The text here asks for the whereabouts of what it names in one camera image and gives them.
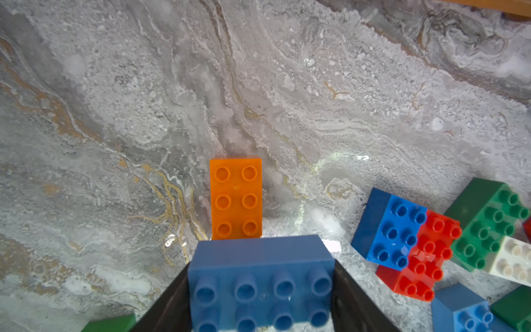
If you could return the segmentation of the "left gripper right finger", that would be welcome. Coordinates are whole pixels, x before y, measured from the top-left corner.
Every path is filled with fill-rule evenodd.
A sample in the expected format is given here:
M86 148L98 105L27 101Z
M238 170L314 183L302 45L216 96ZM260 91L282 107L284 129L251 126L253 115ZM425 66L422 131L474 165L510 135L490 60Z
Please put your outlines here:
M335 332L399 332L338 260L333 273L330 316Z

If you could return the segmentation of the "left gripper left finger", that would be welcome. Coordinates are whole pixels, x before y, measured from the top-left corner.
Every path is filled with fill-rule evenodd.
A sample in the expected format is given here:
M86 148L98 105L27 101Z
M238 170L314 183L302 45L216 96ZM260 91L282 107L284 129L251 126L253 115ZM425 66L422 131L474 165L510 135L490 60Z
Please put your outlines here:
M131 332L191 332L187 264Z

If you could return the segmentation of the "light blue brick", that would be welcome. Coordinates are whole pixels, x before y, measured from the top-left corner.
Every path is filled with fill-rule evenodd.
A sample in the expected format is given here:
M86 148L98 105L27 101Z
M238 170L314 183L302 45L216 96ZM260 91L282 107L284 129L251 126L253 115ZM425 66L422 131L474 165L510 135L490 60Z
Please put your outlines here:
M435 332L515 331L492 313L486 299L462 284L437 290L431 309Z
M193 330L324 326L334 269L318 235L199 242L188 268Z

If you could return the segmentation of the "orange brick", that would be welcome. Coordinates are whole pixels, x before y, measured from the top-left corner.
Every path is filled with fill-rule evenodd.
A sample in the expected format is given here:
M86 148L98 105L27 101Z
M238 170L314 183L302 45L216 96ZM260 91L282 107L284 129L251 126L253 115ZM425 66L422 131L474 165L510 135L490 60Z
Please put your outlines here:
M210 161L212 239L248 239L262 236L262 160Z

